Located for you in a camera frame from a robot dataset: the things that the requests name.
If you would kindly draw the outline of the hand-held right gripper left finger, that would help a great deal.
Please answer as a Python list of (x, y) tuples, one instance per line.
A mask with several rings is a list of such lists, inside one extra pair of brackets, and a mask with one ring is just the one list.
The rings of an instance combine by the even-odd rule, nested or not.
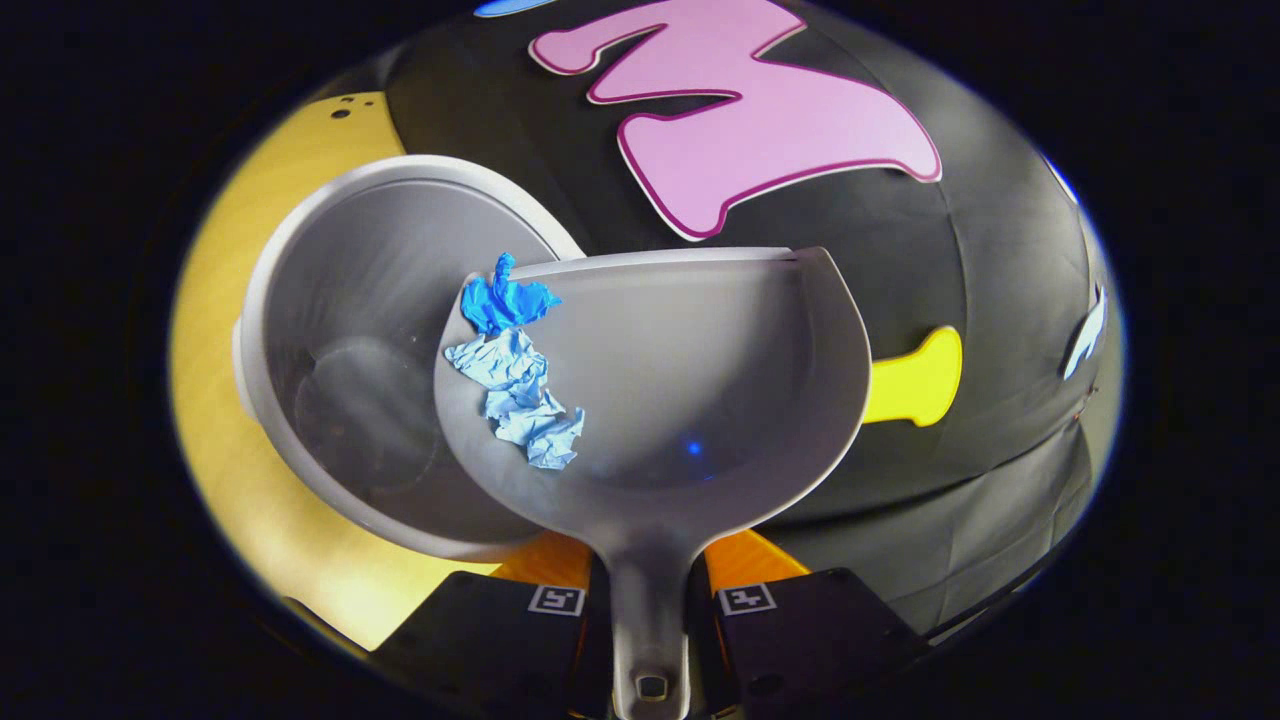
[(545, 533), (495, 571), (453, 571), (375, 652), (433, 719), (608, 719), (608, 583)]

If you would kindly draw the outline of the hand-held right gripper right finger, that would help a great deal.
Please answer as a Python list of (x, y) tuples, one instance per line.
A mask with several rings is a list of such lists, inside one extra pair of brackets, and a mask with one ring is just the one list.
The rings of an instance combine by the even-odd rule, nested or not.
[(851, 570), (813, 571), (753, 530), (712, 542), (691, 592), (695, 719), (815, 719), (927, 653)]

